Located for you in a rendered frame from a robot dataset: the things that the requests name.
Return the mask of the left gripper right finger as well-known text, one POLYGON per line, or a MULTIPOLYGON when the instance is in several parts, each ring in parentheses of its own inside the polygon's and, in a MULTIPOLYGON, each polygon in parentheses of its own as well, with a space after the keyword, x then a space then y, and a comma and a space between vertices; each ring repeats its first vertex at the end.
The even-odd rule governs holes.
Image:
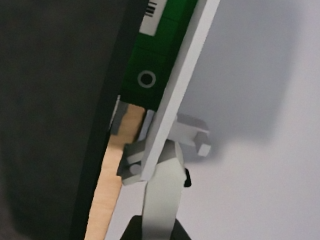
POLYGON ((170 240, 192 240, 178 219, 175 219, 170 240))

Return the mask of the green circuit board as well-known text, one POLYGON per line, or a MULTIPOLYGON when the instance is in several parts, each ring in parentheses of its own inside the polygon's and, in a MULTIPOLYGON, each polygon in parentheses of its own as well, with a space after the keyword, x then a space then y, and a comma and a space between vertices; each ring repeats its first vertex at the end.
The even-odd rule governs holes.
POLYGON ((141 174, 127 165, 121 178, 124 186, 147 181, 142 240, 170 240, 183 186, 192 185, 178 142, 201 156, 211 148, 206 122, 178 109, 219 3, 151 0, 131 56, 119 100, 155 111, 145 139, 128 145, 126 158, 142 160, 141 174))

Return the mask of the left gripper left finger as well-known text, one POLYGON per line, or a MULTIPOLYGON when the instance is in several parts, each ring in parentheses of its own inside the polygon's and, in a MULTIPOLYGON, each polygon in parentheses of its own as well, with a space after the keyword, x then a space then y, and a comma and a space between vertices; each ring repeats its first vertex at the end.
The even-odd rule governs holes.
POLYGON ((141 215, 132 216, 120 240, 142 240, 141 215))

